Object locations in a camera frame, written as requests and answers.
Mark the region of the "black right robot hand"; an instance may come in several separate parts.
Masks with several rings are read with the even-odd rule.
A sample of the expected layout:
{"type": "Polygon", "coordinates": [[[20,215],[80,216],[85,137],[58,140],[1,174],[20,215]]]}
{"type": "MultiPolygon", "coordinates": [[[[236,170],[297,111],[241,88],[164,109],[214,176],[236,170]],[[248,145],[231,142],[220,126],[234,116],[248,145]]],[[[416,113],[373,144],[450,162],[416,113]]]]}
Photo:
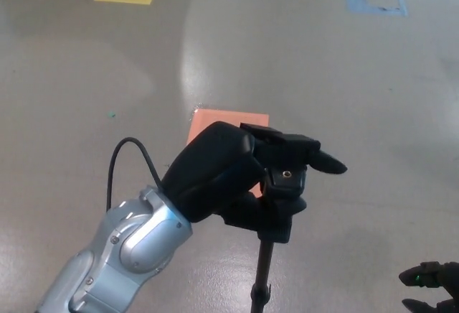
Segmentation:
{"type": "Polygon", "coordinates": [[[444,288],[451,298],[438,302],[435,307],[415,299],[403,299],[402,304],[414,313],[458,312],[458,262],[422,262],[399,274],[405,286],[420,288],[444,288]]]}

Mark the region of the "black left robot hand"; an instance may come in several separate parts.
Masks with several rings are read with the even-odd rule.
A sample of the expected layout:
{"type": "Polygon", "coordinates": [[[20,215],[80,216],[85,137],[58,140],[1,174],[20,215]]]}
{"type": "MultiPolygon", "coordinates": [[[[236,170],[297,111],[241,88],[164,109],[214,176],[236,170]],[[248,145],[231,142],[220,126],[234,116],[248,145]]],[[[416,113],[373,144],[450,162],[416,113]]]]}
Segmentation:
{"type": "Polygon", "coordinates": [[[218,121],[182,150],[162,187],[190,223],[219,215],[228,225],[261,232],[281,229],[305,210],[308,168],[335,175],[347,170],[315,139],[218,121]]]}

